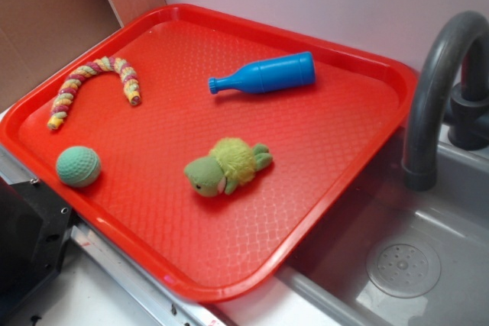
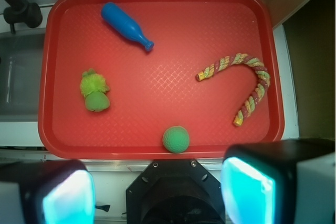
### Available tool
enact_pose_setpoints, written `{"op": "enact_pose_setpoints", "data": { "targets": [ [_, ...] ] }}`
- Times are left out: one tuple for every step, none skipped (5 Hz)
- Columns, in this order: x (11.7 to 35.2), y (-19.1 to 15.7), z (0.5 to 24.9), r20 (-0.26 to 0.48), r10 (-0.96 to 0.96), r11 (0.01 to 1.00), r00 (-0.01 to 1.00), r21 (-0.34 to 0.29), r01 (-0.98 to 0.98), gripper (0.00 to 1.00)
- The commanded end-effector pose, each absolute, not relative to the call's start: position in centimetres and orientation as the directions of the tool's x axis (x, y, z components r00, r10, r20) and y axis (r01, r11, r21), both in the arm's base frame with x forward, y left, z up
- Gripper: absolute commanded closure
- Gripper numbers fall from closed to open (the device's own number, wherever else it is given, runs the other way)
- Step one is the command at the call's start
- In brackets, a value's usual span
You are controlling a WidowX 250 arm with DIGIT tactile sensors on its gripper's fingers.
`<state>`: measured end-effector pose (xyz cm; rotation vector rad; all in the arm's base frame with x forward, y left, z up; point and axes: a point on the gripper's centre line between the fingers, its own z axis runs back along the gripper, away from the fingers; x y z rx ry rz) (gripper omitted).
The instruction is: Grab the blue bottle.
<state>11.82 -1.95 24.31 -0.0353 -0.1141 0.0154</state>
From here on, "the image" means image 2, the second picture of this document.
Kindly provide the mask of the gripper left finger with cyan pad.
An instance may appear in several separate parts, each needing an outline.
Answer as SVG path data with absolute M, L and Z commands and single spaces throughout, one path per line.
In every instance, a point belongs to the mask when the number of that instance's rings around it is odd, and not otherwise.
M 1 164 L 1 223 L 93 223 L 94 188 L 78 160 Z

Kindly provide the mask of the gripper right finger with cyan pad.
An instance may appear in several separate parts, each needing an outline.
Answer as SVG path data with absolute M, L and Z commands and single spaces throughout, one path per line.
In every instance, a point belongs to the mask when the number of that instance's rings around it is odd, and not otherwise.
M 232 145 L 220 183 L 233 223 L 335 223 L 335 142 Z

